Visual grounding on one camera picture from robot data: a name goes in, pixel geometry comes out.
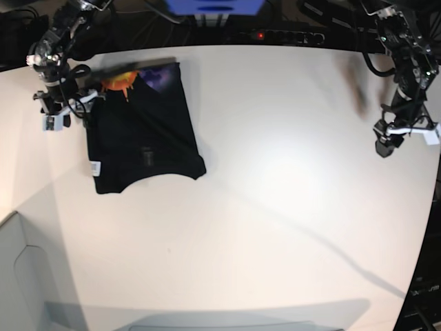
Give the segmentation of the black T-shirt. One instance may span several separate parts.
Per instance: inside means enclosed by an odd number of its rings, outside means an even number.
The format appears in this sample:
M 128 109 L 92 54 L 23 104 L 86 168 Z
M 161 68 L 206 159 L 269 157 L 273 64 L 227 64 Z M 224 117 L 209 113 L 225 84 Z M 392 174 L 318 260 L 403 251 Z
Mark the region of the black T-shirt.
M 197 180 L 206 173 L 178 62 L 99 70 L 88 83 L 103 93 L 85 125 L 97 194 L 120 194 L 159 175 Z

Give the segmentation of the blue plastic bin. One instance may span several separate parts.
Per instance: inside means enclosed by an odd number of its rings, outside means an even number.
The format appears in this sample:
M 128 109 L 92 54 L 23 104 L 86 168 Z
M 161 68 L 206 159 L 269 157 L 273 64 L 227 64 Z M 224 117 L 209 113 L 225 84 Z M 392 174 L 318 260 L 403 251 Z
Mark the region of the blue plastic bin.
M 236 14 L 256 15 L 264 0 L 167 0 L 176 15 Z

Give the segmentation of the black power strip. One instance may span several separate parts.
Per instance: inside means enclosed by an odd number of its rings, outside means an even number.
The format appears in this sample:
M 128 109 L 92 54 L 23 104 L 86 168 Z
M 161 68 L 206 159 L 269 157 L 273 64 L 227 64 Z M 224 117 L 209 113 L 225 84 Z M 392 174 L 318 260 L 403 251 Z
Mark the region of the black power strip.
M 237 34 L 232 41 L 243 44 L 262 44 L 268 46 L 321 46 L 325 42 L 322 33 L 285 31 L 285 30 L 258 30 L 249 33 Z

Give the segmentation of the black equipment at right edge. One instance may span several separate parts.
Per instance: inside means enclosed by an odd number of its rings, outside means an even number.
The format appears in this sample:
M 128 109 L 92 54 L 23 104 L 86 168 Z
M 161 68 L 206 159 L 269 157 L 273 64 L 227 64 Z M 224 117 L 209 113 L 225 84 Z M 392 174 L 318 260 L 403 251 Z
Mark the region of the black equipment at right edge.
M 440 329 L 440 224 L 428 223 L 395 330 Z

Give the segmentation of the white box at table corner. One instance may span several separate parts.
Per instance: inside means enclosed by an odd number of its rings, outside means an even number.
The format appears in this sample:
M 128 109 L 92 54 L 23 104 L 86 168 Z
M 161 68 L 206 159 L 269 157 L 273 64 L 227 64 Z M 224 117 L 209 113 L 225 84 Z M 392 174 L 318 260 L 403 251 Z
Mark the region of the white box at table corner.
M 67 261 L 28 234 L 18 212 L 1 220 L 1 329 L 88 330 Z

